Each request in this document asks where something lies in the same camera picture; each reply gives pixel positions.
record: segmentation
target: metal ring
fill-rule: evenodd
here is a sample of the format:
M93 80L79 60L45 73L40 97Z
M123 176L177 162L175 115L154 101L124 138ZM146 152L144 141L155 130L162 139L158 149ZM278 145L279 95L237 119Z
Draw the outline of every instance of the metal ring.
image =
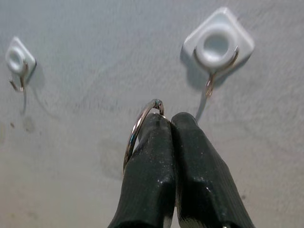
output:
M127 148L125 150L125 155L124 155L124 160L123 160L123 172L124 169L128 163L128 161L130 160L132 154L133 154L133 149L135 146L135 142L136 142L136 138L138 136L139 130L143 124L144 119L146 118L147 114L150 112L151 109L156 108L160 111L160 115L164 114L164 108L163 108L163 104L162 101L159 99L153 99L151 100L142 110L142 112L139 114L139 116L136 119L136 122L134 124L134 127L131 131L129 140L128 140L128 144L127 144Z

